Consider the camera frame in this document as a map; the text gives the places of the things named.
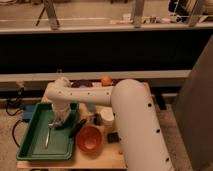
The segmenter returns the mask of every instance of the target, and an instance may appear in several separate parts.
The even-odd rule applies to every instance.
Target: orange bowl
[[[76,144],[84,153],[97,152],[102,144],[102,134],[96,127],[85,126],[77,133]]]

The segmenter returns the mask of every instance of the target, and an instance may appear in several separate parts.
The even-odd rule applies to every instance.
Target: green tray
[[[48,123],[54,118],[54,113],[51,103],[38,103],[17,153],[17,160],[68,160],[74,146],[74,139],[69,138],[69,133],[78,121],[78,107],[76,103],[71,104],[70,116],[63,127],[51,129],[48,148],[45,149]]]

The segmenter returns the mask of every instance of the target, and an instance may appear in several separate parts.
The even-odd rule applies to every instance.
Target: wooden surface
[[[48,101],[45,95],[42,101]],[[96,106],[96,111],[99,112],[101,108],[101,106]],[[80,104],[79,113],[80,118],[92,115],[84,104]],[[107,143],[105,128],[103,126],[98,128],[103,133],[104,142],[102,149],[96,154],[84,154],[75,147],[74,155],[67,161],[18,161],[17,168],[125,169],[120,143]]]

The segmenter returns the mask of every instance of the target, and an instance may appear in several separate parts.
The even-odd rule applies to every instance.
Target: brown object
[[[112,85],[112,78],[108,75],[105,75],[101,78],[101,85],[102,86],[111,86]]]
[[[76,144],[84,153],[95,153],[102,145],[102,134],[98,128],[86,126],[77,133]]]

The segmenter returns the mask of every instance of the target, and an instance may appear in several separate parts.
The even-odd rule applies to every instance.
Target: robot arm
[[[151,95],[136,80],[115,87],[70,88],[61,78],[47,89],[53,111],[64,118],[73,102],[112,106],[128,171],[172,171],[173,166],[161,133]]]

